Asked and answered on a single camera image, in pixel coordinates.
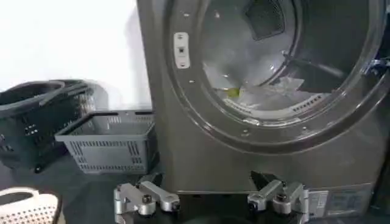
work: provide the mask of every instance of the gray floor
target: gray floor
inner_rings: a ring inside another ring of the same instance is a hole
[[[0,163],[0,189],[29,186],[53,191],[63,197],[67,224],[114,224],[113,189],[121,183],[134,183],[138,176],[84,175],[67,155],[40,174],[10,170]],[[390,217],[368,214],[353,219],[320,220],[317,224],[385,224]]]

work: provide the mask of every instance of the washing machine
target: washing machine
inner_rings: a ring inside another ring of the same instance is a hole
[[[364,214],[386,153],[385,0],[139,0],[164,188],[310,189],[311,218]]]

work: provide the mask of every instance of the bolt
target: bolt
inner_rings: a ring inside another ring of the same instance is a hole
[[[287,195],[284,193],[277,194],[276,199],[281,202],[286,202],[287,201]]]
[[[250,211],[250,212],[257,212],[258,206],[257,206],[256,203],[250,202],[250,203],[248,204],[248,207],[249,207],[249,211]]]
[[[180,210],[180,203],[178,201],[172,203],[172,210],[173,211]]]
[[[142,196],[142,202],[143,202],[144,204],[149,204],[149,203],[151,203],[151,202],[152,202],[152,196],[150,196],[150,195],[148,195],[148,194]]]

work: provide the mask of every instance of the basket handle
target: basket handle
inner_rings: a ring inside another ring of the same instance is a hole
[[[15,194],[15,193],[29,193],[32,194],[33,197],[39,195],[39,191],[30,187],[11,187],[0,191],[0,197],[5,196],[7,194]]]
[[[61,87],[54,90],[52,93],[48,94],[47,97],[45,97],[43,100],[41,100],[39,102],[39,106],[43,106],[45,104],[47,104],[49,101],[51,101],[52,99],[56,98],[59,94],[62,93],[63,89],[65,88],[65,83],[64,82],[61,82],[61,81],[36,81],[36,82],[26,82],[26,83],[22,83],[22,84],[19,84],[17,86],[14,86],[12,88],[10,88],[9,90],[13,90],[13,89],[17,89],[17,88],[20,88],[20,87],[24,87],[24,86],[28,86],[28,85],[32,85],[32,84],[46,84],[46,83],[55,83],[55,84],[60,84]]]

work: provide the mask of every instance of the sticker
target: sticker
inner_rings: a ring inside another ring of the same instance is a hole
[[[328,191],[313,191],[309,193],[310,218],[321,218],[325,215]]]
[[[187,69],[191,66],[188,40],[189,36],[186,32],[179,32],[174,35],[175,62],[179,69]]]
[[[355,213],[364,207],[365,191],[341,191],[332,194],[328,215]]]

